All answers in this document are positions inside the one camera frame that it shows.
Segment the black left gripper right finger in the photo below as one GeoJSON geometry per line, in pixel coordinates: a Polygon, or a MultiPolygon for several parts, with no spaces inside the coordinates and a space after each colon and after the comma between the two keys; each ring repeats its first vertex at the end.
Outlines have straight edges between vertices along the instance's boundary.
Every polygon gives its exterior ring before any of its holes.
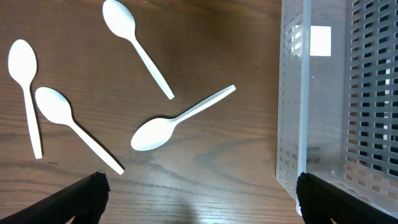
{"type": "Polygon", "coordinates": [[[301,173],[296,194],[306,224],[388,224],[397,219],[311,174],[301,173]]]}

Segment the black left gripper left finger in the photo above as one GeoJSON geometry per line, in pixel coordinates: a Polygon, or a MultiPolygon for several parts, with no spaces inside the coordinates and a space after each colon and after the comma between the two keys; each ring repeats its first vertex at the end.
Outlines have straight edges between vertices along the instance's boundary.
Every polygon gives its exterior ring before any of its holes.
{"type": "Polygon", "coordinates": [[[99,223],[106,209],[109,192],[106,174],[95,172],[1,219],[1,223],[99,223]]]}

